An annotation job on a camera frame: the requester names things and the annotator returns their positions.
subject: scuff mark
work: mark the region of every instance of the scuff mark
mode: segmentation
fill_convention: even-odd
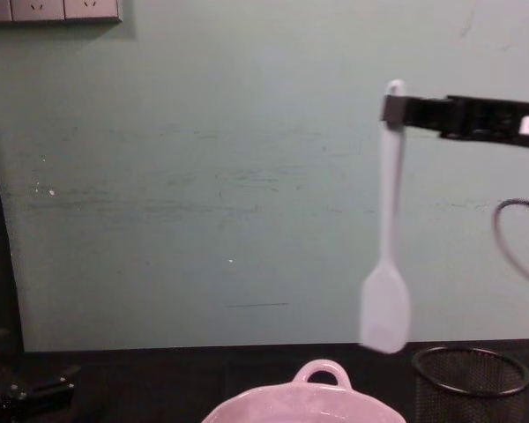
[[[289,305],[289,302],[271,302],[265,304],[232,304],[230,306],[227,306],[227,308],[283,307]]]
[[[460,38],[465,38],[468,33],[470,33],[470,30],[473,29],[474,16],[476,15],[476,7],[478,7],[478,1],[474,2],[474,6],[470,10],[470,14],[468,15],[468,19],[466,20],[465,26],[462,28],[462,31],[460,31]]]

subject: dark tabletop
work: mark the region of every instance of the dark tabletop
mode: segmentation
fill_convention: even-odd
[[[291,381],[315,359],[337,361],[355,390],[415,416],[415,352],[433,344],[413,343],[385,356],[357,345],[277,345],[177,348],[126,352],[26,354],[19,366],[25,379],[40,380],[78,364],[82,366],[72,407],[32,422],[182,422],[199,423],[217,405],[256,386]],[[509,355],[529,367],[529,340],[454,343]],[[329,375],[315,382],[329,382]],[[529,423],[529,389],[525,393]]]

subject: black mesh basket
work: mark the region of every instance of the black mesh basket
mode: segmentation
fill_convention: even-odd
[[[417,423],[520,423],[529,370],[477,348],[436,347],[414,357]]]

